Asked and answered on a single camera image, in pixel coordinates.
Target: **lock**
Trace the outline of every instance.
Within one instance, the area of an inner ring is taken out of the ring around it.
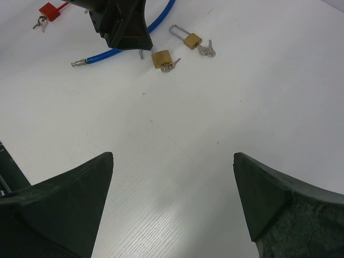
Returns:
[[[179,30],[185,32],[188,36],[186,38],[183,38],[179,34],[173,31],[173,28],[178,28]],[[170,33],[172,33],[174,36],[178,37],[179,39],[183,40],[184,44],[191,50],[194,50],[197,46],[200,46],[202,43],[202,39],[194,34],[188,32],[186,29],[180,27],[179,25],[172,25],[169,28]]]
[[[173,61],[168,50],[154,52],[152,49],[152,60],[155,69],[162,68],[164,65],[172,66]]]

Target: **blue hose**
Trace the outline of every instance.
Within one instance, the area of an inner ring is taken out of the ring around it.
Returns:
[[[153,21],[152,24],[149,25],[149,27],[148,27],[149,33],[152,33],[163,22],[163,20],[165,20],[166,16],[170,13],[175,2],[176,2],[176,0],[169,0],[168,4],[166,5],[165,9],[163,9],[162,13],[156,18],[155,21]],[[118,49],[111,49],[111,50],[106,51],[102,54],[91,56],[90,58],[87,58],[86,63],[88,65],[90,65],[92,63],[96,63],[96,62],[102,61],[106,58],[109,58],[111,56],[117,55],[120,52],[122,52],[122,51],[118,50]]]

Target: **white table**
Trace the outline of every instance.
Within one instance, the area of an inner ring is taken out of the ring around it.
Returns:
[[[147,23],[167,0],[157,2]],[[113,152],[93,257],[256,257],[235,152],[344,194],[340,11],[320,0],[178,0],[152,34],[182,58],[162,74],[137,51],[72,68],[106,43],[75,6],[33,31],[44,3],[2,6],[0,138],[32,184]],[[186,48],[171,24],[212,39],[217,56]]]

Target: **metal connector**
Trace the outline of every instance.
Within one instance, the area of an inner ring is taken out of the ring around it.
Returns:
[[[71,63],[71,66],[76,67],[76,66],[85,66],[87,65],[86,59],[81,59],[79,61],[75,61]]]

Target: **padlock body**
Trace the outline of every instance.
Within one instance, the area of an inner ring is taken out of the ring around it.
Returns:
[[[202,39],[196,34],[192,33],[184,39],[184,44],[191,50],[194,50],[202,43]]]
[[[163,65],[172,65],[172,58],[168,50],[159,51],[152,54],[152,60],[156,69],[161,68]]]

